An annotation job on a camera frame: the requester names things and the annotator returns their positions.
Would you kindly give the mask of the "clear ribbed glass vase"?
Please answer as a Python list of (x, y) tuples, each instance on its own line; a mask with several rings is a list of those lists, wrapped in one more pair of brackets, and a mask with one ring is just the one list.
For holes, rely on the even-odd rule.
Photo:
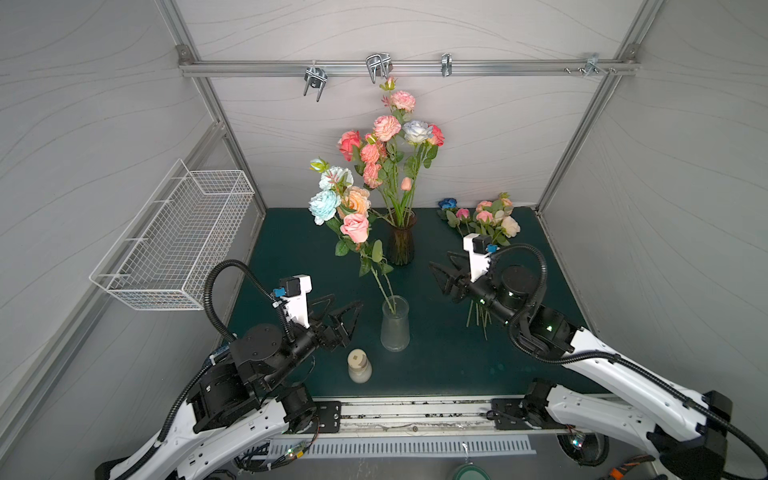
[(411, 339), (408, 301), (400, 295), (393, 295), (384, 301), (381, 310), (382, 346), (390, 352), (405, 350)]

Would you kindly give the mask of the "pink ribbed glass vase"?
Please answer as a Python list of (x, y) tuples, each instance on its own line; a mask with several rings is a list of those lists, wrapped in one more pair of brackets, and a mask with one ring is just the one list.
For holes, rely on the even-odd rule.
[(394, 266), (410, 264), (415, 256), (415, 242), (413, 228), (416, 225), (417, 216), (411, 212), (402, 226), (390, 226), (386, 249), (386, 257)]

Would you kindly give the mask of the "medium pink rose stem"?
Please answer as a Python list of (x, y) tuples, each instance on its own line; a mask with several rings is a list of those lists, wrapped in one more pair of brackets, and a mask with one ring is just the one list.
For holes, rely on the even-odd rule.
[(352, 213), (340, 218), (335, 215), (326, 224), (335, 232), (337, 243), (334, 253), (338, 257), (355, 254), (358, 257), (358, 277), (371, 276), (384, 297), (385, 311), (398, 311), (389, 275), (394, 267), (385, 258), (381, 240), (371, 239), (371, 224), (366, 215)]

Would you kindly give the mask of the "pink bud stem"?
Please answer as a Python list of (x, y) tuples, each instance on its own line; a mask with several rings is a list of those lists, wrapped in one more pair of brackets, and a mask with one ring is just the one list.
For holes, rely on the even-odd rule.
[(405, 177), (400, 185), (402, 198), (400, 201), (400, 210), (401, 210), (401, 225), (405, 226), (407, 221), (410, 218), (410, 209), (411, 209), (411, 195), (412, 195), (412, 189), (413, 189), (413, 179), (410, 177)]

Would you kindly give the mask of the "teal white flower spray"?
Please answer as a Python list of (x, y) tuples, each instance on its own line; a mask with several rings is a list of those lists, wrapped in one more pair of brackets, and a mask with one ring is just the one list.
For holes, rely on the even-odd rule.
[(337, 196), (330, 190), (336, 186), (345, 188), (356, 186), (350, 169), (333, 166), (321, 158), (315, 158), (309, 163), (310, 169), (319, 176), (319, 191), (313, 195), (308, 203), (308, 210), (318, 226), (326, 226), (334, 234), (335, 232), (326, 224), (336, 214), (339, 203)]

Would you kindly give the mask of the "tall peach peony stem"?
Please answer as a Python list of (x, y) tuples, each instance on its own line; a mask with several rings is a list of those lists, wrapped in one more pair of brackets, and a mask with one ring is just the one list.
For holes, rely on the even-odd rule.
[(390, 221), (388, 215), (372, 206), (371, 192), (365, 188), (336, 186), (330, 192), (334, 193), (339, 200), (336, 214), (341, 225), (372, 226), (376, 222), (388, 223)]

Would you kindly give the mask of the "white blue rose stem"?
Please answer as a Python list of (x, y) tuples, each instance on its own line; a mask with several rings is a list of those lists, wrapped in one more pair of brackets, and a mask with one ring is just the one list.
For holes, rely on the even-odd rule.
[(404, 139), (414, 147), (413, 154), (409, 157), (409, 159), (406, 161), (406, 167), (405, 167), (405, 177), (410, 177), (413, 179), (413, 189), (412, 189), (412, 195), (411, 195), (411, 207), (412, 207), (412, 201), (413, 201), (413, 191), (414, 191), (414, 177), (415, 177), (415, 170), (417, 165), (416, 160), (416, 149), (417, 146), (423, 142), (426, 139), (426, 124), (427, 122), (419, 121), (419, 120), (412, 120), (410, 122), (407, 122), (403, 126), (404, 131)]

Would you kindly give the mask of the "pink carnation spray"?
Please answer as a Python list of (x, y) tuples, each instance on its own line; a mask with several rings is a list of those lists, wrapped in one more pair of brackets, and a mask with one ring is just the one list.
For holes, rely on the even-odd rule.
[(397, 186), (398, 170), (386, 143), (372, 134), (367, 134), (359, 149), (359, 156), (365, 186), (370, 190), (378, 191), (384, 199), (389, 211), (390, 224), (402, 226), (404, 213)]

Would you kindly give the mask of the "large pink rose stem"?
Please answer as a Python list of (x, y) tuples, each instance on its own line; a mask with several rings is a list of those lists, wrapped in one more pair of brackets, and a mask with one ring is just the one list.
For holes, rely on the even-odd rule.
[(362, 137), (359, 131), (351, 130), (342, 134), (337, 142), (337, 148), (347, 162), (352, 162), (362, 148)]

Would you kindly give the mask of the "tall pink peony stem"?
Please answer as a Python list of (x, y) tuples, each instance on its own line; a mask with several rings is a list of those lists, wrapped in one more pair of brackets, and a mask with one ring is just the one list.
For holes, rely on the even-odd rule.
[(414, 147), (404, 139), (403, 126), (411, 118), (415, 108), (415, 97), (410, 93), (395, 89), (395, 80), (388, 79), (381, 88), (385, 91), (382, 98), (389, 112), (374, 121), (373, 133), (378, 140), (385, 142), (398, 170), (397, 186), (400, 201), (400, 185), (405, 178), (406, 161), (414, 152)]

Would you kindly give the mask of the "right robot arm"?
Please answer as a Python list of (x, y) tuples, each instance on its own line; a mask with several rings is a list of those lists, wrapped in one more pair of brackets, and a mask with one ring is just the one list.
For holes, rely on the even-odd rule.
[(534, 246), (499, 247), (470, 234), (462, 251), (447, 256), (447, 266), (429, 264), (443, 295), (456, 303), (469, 299), (500, 320), (525, 355), (576, 372), (616, 397), (590, 398), (536, 380), (516, 406), (496, 412), (497, 418), (536, 429), (570, 429), (573, 436), (588, 430), (632, 444), (678, 479), (733, 478), (726, 469), (732, 439), (767, 462), (766, 450), (732, 424), (727, 396), (685, 389), (545, 306), (549, 270)]

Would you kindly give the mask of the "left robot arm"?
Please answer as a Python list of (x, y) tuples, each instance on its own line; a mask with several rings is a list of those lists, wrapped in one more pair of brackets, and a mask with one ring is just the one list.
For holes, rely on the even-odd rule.
[[(213, 288), (228, 268), (243, 272), (266, 297), (279, 322), (252, 327), (241, 336), (216, 313)], [(291, 374), (319, 349), (349, 345), (363, 304), (340, 308), (328, 294), (313, 301), (307, 275), (284, 278), (269, 291), (249, 267), (224, 260), (209, 272), (203, 307), (224, 337), (173, 402), (159, 431), (133, 455), (99, 465), (97, 479), (206, 479), (252, 447), (284, 433), (319, 426), (321, 414), (306, 386)]]

